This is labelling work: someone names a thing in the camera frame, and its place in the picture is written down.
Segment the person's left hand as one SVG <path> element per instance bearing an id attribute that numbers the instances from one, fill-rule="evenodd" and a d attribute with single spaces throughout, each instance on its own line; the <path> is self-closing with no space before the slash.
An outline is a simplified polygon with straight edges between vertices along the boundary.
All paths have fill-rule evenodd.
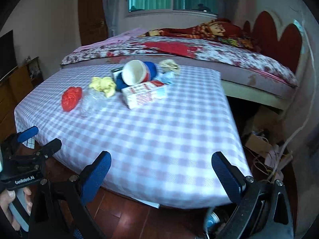
<path id="1" fill-rule="evenodd" d="M 32 209 L 31 195 L 32 195 L 32 192 L 31 192 L 29 187 L 23 188 L 23 192 L 24 192 L 25 202 L 27 203 L 27 213 L 31 214 L 31 209 Z M 12 216 L 12 213 L 9 209 L 9 204 L 13 202 L 15 197 L 16 197 L 16 193 L 14 191 L 8 191 L 7 189 L 3 190 L 3 192 L 1 192 L 1 209 L 3 210 L 3 213 L 7 217 L 7 220 L 12 225 L 13 229 L 18 231 L 18 230 L 20 230 L 21 225 Z"/>

